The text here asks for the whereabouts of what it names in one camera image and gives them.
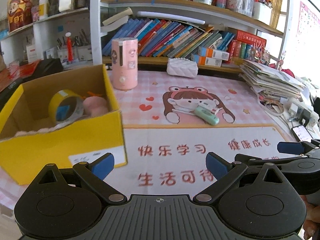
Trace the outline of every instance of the metal screw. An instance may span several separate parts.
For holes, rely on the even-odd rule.
[[[196,196],[196,199],[200,202],[208,202],[212,199],[212,197],[208,194],[199,194]]]
[[[109,196],[109,200],[112,202],[119,202],[124,199],[124,196],[121,194],[112,194]]]

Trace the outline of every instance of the pink plush toy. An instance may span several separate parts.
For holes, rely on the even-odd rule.
[[[88,97],[83,101],[84,113],[97,117],[108,113],[107,101],[101,97]]]

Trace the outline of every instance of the phone screen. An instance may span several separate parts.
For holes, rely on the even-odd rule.
[[[293,127],[292,132],[296,134],[300,141],[311,142],[312,136],[303,125]]]

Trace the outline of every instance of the human hand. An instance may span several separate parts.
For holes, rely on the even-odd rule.
[[[304,201],[307,208],[307,217],[303,223],[304,235],[303,238],[305,240],[312,237],[317,230],[319,230],[320,223],[320,206],[314,206],[308,203],[307,197],[302,195],[300,196]]]

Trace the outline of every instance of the mint green device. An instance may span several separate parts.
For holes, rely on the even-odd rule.
[[[204,109],[201,106],[198,106],[195,109],[195,115],[211,125],[217,125],[219,123],[219,118],[215,114],[211,113],[209,110]]]

